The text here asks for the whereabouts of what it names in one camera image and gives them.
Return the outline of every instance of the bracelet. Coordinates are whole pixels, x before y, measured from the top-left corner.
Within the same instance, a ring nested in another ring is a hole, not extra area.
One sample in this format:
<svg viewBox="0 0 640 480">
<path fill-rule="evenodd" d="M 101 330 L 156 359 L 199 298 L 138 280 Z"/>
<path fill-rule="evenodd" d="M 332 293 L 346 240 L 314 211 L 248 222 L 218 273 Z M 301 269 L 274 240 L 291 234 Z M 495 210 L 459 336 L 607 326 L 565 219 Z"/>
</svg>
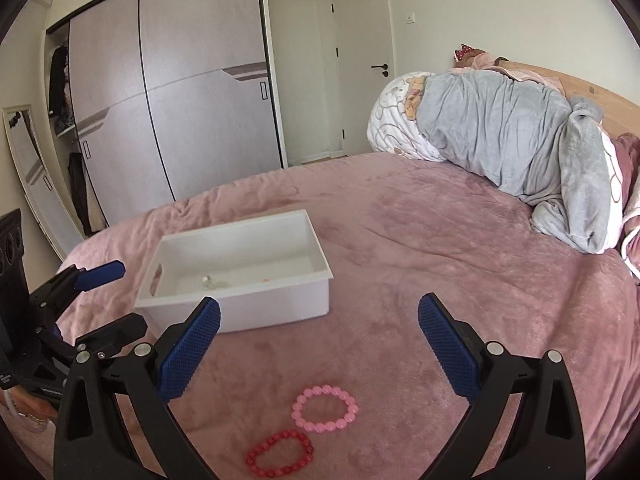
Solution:
<svg viewBox="0 0 640 480">
<path fill-rule="evenodd" d="M 347 412 L 344 414 L 343 418 L 339 418 L 338 420 L 329 421 L 329 422 L 309 422 L 302 417 L 302 409 L 307 401 L 313 396 L 321 396 L 321 395 L 332 395 L 334 397 L 338 397 L 340 400 L 343 400 L 347 405 Z M 293 412 L 291 413 L 291 418 L 296 421 L 296 426 L 299 428 L 304 428 L 305 431 L 315 431 L 316 433 L 324 433 L 325 431 L 335 431 L 335 430 L 343 430 L 347 427 L 348 424 L 351 424 L 356 420 L 356 414 L 360 411 L 360 408 L 356 404 L 356 399 L 350 396 L 344 390 L 337 388 L 336 386 L 329 386 L 325 384 L 324 386 L 314 386 L 313 388 L 308 388 L 302 395 L 298 396 L 296 399 L 296 403 L 293 405 Z"/>
<path fill-rule="evenodd" d="M 280 467 L 277 469 L 260 469 L 256 464 L 255 460 L 263 453 L 267 452 L 271 446 L 274 446 L 278 441 L 286 439 L 286 438 L 296 438 L 302 444 L 303 449 L 305 450 L 305 455 L 294 462 L 291 465 L 287 465 L 284 467 Z M 290 431 L 281 431 L 280 433 L 276 433 L 273 436 L 270 436 L 263 443 L 259 444 L 255 447 L 254 450 L 249 452 L 249 455 L 246 458 L 246 464 L 249 466 L 249 470 L 252 473 L 255 473 L 259 477 L 262 478 L 277 478 L 284 475 L 289 475 L 291 473 L 295 473 L 300 471 L 303 467 L 309 464 L 314 459 L 314 447 L 311 445 L 311 441 L 309 437 L 304 433 L 300 433 L 296 430 Z"/>
</svg>

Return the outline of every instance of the headboard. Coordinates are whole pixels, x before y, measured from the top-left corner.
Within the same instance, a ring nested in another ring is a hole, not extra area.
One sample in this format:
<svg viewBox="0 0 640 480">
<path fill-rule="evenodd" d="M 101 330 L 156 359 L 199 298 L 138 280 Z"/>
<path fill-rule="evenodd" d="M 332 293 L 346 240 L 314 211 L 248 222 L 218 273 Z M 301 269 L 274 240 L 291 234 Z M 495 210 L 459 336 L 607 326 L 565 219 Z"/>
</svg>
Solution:
<svg viewBox="0 0 640 480">
<path fill-rule="evenodd" d="M 605 113 L 602 126 L 609 137 L 615 139 L 625 132 L 631 132 L 636 137 L 640 137 L 640 106 L 633 104 L 628 99 L 583 79 L 548 68 L 503 60 L 500 62 L 500 66 L 506 69 L 522 68 L 546 77 L 557 77 L 564 86 L 568 98 L 574 95 L 583 95 L 603 108 Z"/>
</svg>

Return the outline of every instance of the white plastic bin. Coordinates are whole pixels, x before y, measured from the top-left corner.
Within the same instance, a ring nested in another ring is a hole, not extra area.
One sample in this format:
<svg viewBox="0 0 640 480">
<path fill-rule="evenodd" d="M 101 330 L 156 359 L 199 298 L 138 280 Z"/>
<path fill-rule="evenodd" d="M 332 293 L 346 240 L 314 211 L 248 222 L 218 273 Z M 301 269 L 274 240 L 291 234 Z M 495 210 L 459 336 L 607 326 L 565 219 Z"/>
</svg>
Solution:
<svg viewBox="0 0 640 480">
<path fill-rule="evenodd" d="M 160 336 L 202 298 L 220 304 L 220 332 L 329 312 L 333 277 L 305 210 L 168 235 L 156 249 L 135 311 Z"/>
</svg>

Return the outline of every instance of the wardrobe door handle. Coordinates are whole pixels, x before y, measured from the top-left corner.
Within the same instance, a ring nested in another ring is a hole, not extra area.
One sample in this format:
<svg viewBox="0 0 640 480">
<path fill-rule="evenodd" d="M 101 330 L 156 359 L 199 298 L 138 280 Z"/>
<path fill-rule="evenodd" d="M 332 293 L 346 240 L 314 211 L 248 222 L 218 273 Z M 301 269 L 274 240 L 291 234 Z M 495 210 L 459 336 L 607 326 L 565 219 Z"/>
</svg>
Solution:
<svg viewBox="0 0 640 480">
<path fill-rule="evenodd" d="M 91 151 L 89 150 L 89 143 L 87 141 L 82 143 L 82 149 L 84 150 L 84 158 L 89 160 L 91 158 Z"/>
</svg>

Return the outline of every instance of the red beaded bracelet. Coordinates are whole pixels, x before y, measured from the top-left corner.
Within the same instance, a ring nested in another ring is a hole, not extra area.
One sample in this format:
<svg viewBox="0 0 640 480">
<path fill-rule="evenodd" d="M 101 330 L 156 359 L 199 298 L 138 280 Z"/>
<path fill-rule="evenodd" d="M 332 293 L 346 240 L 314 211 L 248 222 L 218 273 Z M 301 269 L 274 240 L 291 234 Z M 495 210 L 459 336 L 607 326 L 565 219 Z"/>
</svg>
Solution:
<svg viewBox="0 0 640 480">
<path fill-rule="evenodd" d="M 296 438 L 302 444 L 303 449 L 305 450 L 305 455 L 298 460 L 297 462 L 287 465 L 284 467 L 280 467 L 277 469 L 260 469 L 257 465 L 255 465 L 255 460 L 267 452 L 271 446 L 274 446 L 276 442 L 279 440 L 283 440 L 286 438 Z M 249 455 L 246 458 L 246 464 L 249 466 L 249 470 L 252 473 L 255 473 L 261 478 L 278 478 L 281 476 L 289 475 L 291 473 L 295 473 L 296 471 L 300 471 L 304 466 L 309 464 L 314 459 L 314 448 L 311 445 L 311 441 L 309 437 L 306 436 L 305 433 L 301 433 L 300 431 L 290 430 L 290 431 L 281 431 L 280 433 L 276 433 L 273 436 L 270 436 L 263 443 L 259 444 L 255 447 L 254 450 L 249 452 Z"/>
</svg>

